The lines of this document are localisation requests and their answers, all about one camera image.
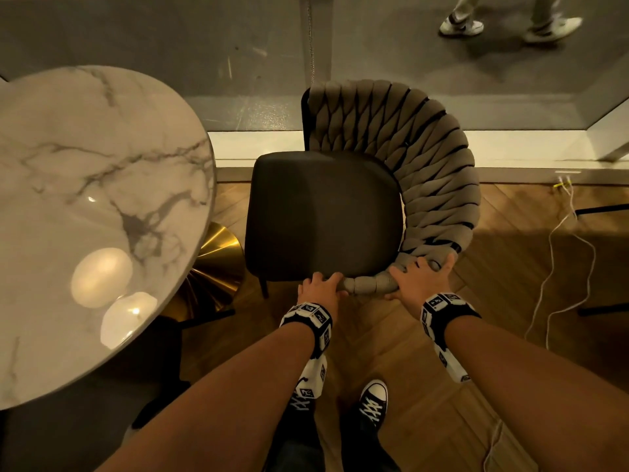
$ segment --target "marble tabletop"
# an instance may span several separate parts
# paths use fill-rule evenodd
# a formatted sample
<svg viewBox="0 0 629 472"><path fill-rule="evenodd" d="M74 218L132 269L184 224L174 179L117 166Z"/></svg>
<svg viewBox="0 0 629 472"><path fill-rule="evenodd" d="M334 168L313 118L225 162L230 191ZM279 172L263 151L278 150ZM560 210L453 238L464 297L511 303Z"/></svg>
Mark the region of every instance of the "marble tabletop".
<svg viewBox="0 0 629 472"><path fill-rule="evenodd" d="M207 132L134 71L0 85L0 409L115 355L190 269L215 197Z"/></svg>

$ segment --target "white cable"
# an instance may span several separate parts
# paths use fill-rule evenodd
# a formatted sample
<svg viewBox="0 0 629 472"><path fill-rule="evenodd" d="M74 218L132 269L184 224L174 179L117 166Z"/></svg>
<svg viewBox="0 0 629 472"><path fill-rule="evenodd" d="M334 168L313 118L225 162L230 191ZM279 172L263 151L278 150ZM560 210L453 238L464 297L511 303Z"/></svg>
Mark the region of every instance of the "white cable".
<svg viewBox="0 0 629 472"><path fill-rule="evenodd" d="M533 325L535 324L535 318L537 317L537 312L540 309L540 305L542 304L542 299L543 299L543 295L544 295L544 287L546 286L546 282L548 282L548 280L550 280L550 277L552 277L553 273L555 272L555 254L552 248L552 234L556 232L556 230L558 230L562 225L563 222L565 222L566 220L568 220L571 216L574 216L574 219L576 221L578 221L578 217L577 217L577 212L574 209L574 186L572 185L572 182L570 181L570 176L566 177L566 181L568 183L568 185L570 186L570 190L566 189L565 187L565 182L563 181L562 177L559 177L559 183L561 185L561 188L570 196L570 212L564 216L562 218L562 220L557 224L557 226L555 228L553 228L550 233L548 234L548 245L550 246L550 273L548 274L548 276L544 279L544 281L542 281L542 285L540 286L540 295L539 298L537 300L537 303L535 304L535 308L533 309L533 316L531 317L531 323L528 326L528 328L526 329L526 332L524 333L524 339L527 340L528 339L528 334L531 333L531 330L533 329ZM590 248L592 248L592 264L590 265L590 269L589 269L589 273L587 274L587 282L586 282L586 296L585 298L583 298L583 300L575 303L574 305L570 305L567 308L564 309L560 309L558 311L553 311L551 314L548 315L548 318L546 319L546 349L550 350L549 346L548 346L548 336L550 334L550 319L551 317L553 317L554 315L558 314L558 313L564 313L566 311L570 311L571 309L576 308L577 306L582 305L583 303L585 303L586 301L588 301L589 297L590 297L590 278L592 278L592 273L594 272L594 265L596 264L596 247L594 245L592 245L590 242L588 242L587 240L585 240L584 238L579 237L576 233L572 233L573 237L578 238L580 241L582 241L584 244L587 244ZM483 472L487 472L487 464L489 464L489 461L491 460L491 455L493 453L494 448L498 445L498 443L500 442L500 440L502 439L503 436L503 430L504 430L504 423L502 421L502 419L498 419L498 423L496 423L496 427L494 428L494 431L491 435L491 442L489 444L489 451L487 452L487 455L485 456L485 459L483 460Z"/></svg>

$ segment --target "khaki pants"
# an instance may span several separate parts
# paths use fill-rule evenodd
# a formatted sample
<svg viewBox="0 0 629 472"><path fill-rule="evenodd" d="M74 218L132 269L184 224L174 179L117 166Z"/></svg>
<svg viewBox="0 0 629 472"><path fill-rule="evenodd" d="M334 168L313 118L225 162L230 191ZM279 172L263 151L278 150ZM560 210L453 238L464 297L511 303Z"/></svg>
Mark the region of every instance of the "khaki pants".
<svg viewBox="0 0 629 472"><path fill-rule="evenodd" d="M480 0L459 0L454 8L454 15L457 19L465 19L474 12ZM557 14L559 0L535 0L533 7L533 28L542 28L551 21Z"/></svg>

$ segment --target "forearm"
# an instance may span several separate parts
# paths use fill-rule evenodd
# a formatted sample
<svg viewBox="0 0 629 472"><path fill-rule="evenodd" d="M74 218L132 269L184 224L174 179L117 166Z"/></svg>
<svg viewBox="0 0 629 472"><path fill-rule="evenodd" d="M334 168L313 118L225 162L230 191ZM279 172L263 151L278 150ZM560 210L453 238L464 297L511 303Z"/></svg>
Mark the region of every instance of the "forearm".
<svg viewBox="0 0 629 472"><path fill-rule="evenodd" d="M595 374L475 317L448 348L548 472L629 469L629 397Z"/></svg>
<svg viewBox="0 0 629 472"><path fill-rule="evenodd" d="M250 470L314 344L306 325L276 330L188 389L98 472Z"/></svg>

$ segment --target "pants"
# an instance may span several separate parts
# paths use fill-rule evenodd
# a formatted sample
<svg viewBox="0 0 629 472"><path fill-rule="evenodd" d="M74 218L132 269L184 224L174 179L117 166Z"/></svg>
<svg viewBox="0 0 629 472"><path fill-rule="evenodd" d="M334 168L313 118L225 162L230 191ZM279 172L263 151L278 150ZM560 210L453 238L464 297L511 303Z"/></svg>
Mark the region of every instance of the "pants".
<svg viewBox="0 0 629 472"><path fill-rule="evenodd" d="M465 19L474 12L480 0L459 0L454 8L454 15L457 19ZM557 14L559 0L535 0L533 7L533 28L543 28L553 21Z"/></svg>
<svg viewBox="0 0 629 472"><path fill-rule="evenodd" d="M384 451L370 420L353 407L341 418L341 458L346 472L400 472ZM267 457L266 472L325 472L314 414L286 410Z"/></svg>

